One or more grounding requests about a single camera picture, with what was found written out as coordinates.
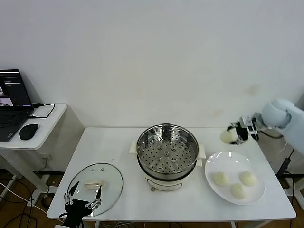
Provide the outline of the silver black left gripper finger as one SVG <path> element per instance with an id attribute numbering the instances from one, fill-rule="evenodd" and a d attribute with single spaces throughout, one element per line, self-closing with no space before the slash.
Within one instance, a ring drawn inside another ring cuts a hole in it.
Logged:
<path id="1" fill-rule="evenodd" d="M 100 187 L 99 187 L 99 189 L 97 191 L 95 199 L 92 202 L 86 204 L 85 207 L 88 208 L 88 209 L 91 209 L 92 211 L 94 211 L 101 204 L 102 204 L 102 185 L 100 185 Z"/>
<path id="2" fill-rule="evenodd" d="M 73 185 L 68 192 L 64 194 L 65 204 L 73 204 L 72 202 L 72 196 L 74 195 L 77 187 L 79 185 L 79 182 L 77 181 L 75 185 Z"/>

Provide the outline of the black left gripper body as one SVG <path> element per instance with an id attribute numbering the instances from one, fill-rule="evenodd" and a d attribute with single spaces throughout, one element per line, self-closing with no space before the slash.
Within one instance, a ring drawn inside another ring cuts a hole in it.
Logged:
<path id="1" fill-rule="evenodd" d="M 65 205 L 67 216 L 63 223 L 63 226 L 69 228 L 84 228 L 83 217 L 88 216 L 92 213 L 87 204 L 88 201 L 73 199 L 72 204 Z"/>

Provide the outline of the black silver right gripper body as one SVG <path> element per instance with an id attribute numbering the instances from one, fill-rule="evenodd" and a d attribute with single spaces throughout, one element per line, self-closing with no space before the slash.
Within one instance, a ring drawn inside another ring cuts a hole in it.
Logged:
<path id="1" fill-rule="evenodd" d="M 259 140 L 258 130 L 256 128 L 257 119 L 255 117 L 242 116 L 237 121 L 236 132 L 237 139 L 236 142 L 244 143 L 251 136 L 255 141 Z"/>

